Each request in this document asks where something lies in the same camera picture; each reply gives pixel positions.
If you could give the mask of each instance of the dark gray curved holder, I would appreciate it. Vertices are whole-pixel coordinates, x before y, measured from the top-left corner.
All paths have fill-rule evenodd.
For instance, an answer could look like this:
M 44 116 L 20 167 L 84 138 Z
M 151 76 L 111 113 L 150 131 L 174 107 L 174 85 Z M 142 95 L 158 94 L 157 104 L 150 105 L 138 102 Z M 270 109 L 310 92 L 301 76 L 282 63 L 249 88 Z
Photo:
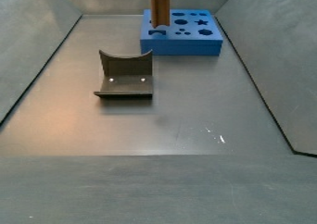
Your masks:
M 99 51 L 104 81 L 99 97 L 153 96 L 153 52 L 135 57 L 111 56 Z

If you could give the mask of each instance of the gray floor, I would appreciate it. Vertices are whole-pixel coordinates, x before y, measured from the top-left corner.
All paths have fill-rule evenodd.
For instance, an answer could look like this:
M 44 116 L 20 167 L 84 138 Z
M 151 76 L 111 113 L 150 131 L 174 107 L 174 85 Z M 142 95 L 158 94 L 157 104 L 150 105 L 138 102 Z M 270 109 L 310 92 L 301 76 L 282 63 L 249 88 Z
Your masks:
M 100 100 L 99 49 L 140 53 L 142 16 L 86 16 L 0 129 L 1 156 L 289 155 L 225 39 L 219 57 L 157 56 L 153 100 Z
M 317 162 L 284 156 L 0 159 L 7 224 L 314 224 Z

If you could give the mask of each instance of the wooden stick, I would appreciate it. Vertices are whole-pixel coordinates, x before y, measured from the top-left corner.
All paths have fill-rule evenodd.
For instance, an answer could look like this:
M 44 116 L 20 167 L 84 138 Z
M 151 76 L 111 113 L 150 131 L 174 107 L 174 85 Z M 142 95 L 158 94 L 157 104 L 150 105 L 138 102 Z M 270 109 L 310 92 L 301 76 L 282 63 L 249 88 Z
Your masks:
M 153 27 L 170 26 L 170 0 L 151 0 Z

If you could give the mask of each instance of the shape sorter block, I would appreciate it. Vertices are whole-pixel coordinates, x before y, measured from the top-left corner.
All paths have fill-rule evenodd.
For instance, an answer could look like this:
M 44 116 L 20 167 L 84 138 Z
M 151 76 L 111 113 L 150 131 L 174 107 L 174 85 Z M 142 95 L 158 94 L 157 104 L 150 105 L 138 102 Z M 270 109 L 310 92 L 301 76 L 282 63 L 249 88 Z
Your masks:
M 223 37 L 207 10 L 171 10 L 171 26 L 151 25 L 151 11 L 143 11 L 142 53 L 157 56 L 218 56 Z

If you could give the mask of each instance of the circular hole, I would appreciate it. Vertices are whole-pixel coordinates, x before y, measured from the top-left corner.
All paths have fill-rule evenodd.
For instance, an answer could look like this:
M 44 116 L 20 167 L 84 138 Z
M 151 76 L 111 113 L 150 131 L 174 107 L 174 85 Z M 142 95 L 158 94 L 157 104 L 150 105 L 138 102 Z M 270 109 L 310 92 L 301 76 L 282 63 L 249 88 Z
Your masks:
M 179 19 L 175 21 L 175 24 L 178 24 L 178 25 L 186 25 L 187 23 L 189 23 L 189 21 L 185 19 Z
M 201 35 L 211 35 L 213 34 L 213 31 L 207 30 L 207 29 L 199 30 L 198 32 Z
M 173 13 L 174 16 L 185 16 L 185 13 Z

